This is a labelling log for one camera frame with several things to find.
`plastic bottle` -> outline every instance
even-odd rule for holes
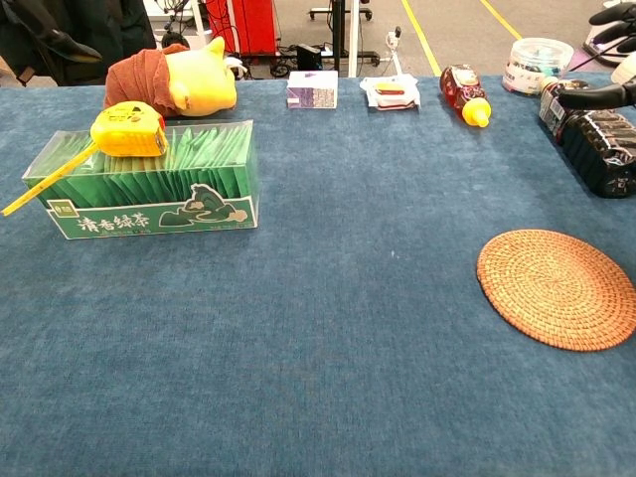
[[[439,79],[439,87],[466,124],[486,127],[492,112],[479,76],[468,65],[447,67]]]

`yellow plush toy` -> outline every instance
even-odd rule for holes
[[[235,75],[214,38],[201,50],[142,50],[108,70],[104,107],[143,101],[168,116],[206,116],[237,104]]]

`rattan coaster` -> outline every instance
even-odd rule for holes
[[[506,321],[558,348],[604,350],[636,329],[629,278],[577,238],[540,230],[502,234],[481,251],[477,277]]]

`tape measure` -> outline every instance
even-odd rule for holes
[[[163,155],[168,150],[165,129],[166,123],[161,114],[145,102],[125,101],[105,109],[90,128],[92,143],[71,161],[7,206],[2,214],[8,216],[20,209],[42,191],[71,173],[96,151],[114,157]]]

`blue tablecloth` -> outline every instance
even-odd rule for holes
[[[587,193],[537,99],[484,84],[478,130],[437,79],[419,80],[420,112],[369,111],[351,79],[337,110],[241,82],[214,120],[254,120],[256,230],[67,241],[37,201],[4,218],[0,474],[634,475],[636,341],[538,343],[475,263],[540,228],[634,278],[636,204]],[[2,204],[102,97],[0,89]]]

